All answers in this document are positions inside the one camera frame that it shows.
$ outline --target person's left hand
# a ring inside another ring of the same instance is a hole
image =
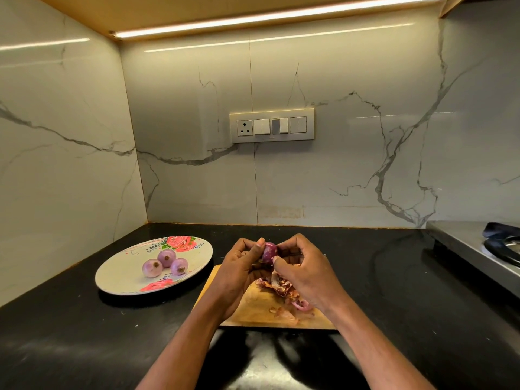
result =
[[[270,276],[270,273],[264,270],[250,272],[251,265],[261,257],[264,248],[263,238],[257,242],[240,238],[225,256],[217,275],[204,294],[204,297],[212,299],[221,307],[222,321],[235,312],[251,283],[258,278]]]

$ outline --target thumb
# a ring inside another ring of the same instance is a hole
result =
[[[289,282],[293,283],[294,276],[296,275],[297,268],[290,265],[280,256],[272,258],[272,266],[275,271],[286,278]]]
[[[244,260],[251,266],[262,256],[265,249],[265,239],[260,238],[257,243],[246,253]]]

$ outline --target floral plate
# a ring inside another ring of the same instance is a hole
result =
[[[142,274],[146,260],[157,258],[161,250],[173,249],[177,257],[188,261],[188,272],[182,276],[172,275],[169,268],[163,269],[156,278]],[[96,285],[104,292],[116,295],[152,293],[169,288],[191,278],[211,260],[213,247],[196,236],[165,236],[131,246],[113,255],[98,268]]]

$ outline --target black pan support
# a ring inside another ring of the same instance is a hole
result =
[[[520,244],[520,228],[491,222],[482,235],[487,238],[484,247],[491,254],[520,267],[520,254],[508,247],[511,244]]]

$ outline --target under-cabinet light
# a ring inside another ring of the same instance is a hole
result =
[[[75,39],[62,39],[60,41],[47,41],[47,42],[34,42],[34,43],[17,44],[17,45],[5,45],[5,46],[0,46],[0,52],[3,50],[37,48],[40,46],[64,45],[64,44],[73,44],[73,43],[87,42],[87,41],[90,41],[90,39],[75,38]]]
[[[171,26],[161,26],[161,27],[153,27],[153,28],[143,28],[143,29],[139,29],[139,30],[114,32],[113,36],[116,38],[124,39],[124,38],[132,38],[132,37],[141,37],[141,36],[146,36],[146,35],[174,33],[174,32],[180,32],[180,31],[188,31],[188,30],[198,30],[201,28],[231,26],[231,25],[244,24],[244,23],[265,22],[265,21],[276,20],[276,19],[298,18],[298,17],[304,17],[304,16],[334,13],[334,12],[353,11],[353,10],[357,10],[357,9],[384,7],[384,6],[388,6],[388,5],[409,4],[409,3],[413,3],[413,2],[423,2],[423,1],[435,1],[435,0],[351,1],[351,2],[344,2],[341,4],[316,6],[313,8],[295,9],[295,10],[291,10],[291,11],[262,13],[262,14],[258,14],[258,15],[250,15],[250,16],[244,16],[244,17],[239,17],[239,18],[215,19],[215,20],[209,20],[209,21],[205,21],[205,22],[184,23],[184,24],[175,24],[175,25],[171,25]]]
[[[165,51],[168,51],[168,50],[180,50],[180,49],[207,48],[208,46],[250,44],[250,43],[255,43],[255,42],[276,41],[276,40],[279,40],[279,39],[316,37],[316,36],[321,36],[321,35],[353,33],[353,32],[357,32],[357,31],[367,31],[367,30],[379,30],[381,28],[413,26],[414,24],[415,23],[391,24],[391,25],[386,25],[386,26],[349,28],[347,30],[326,31],[326,32],[311,32],[309,34],[284,35],[282,37],[244,39],[244,40],[241,40],[241,41],[228,41],[228,42],[218,42],[218,43],[200,44],[200,45],[186,45],[186,46],[178,46],[178,47],[174,47],[174,48],[150,49],[150,50],[145,50],[145,53],[165,52]]]

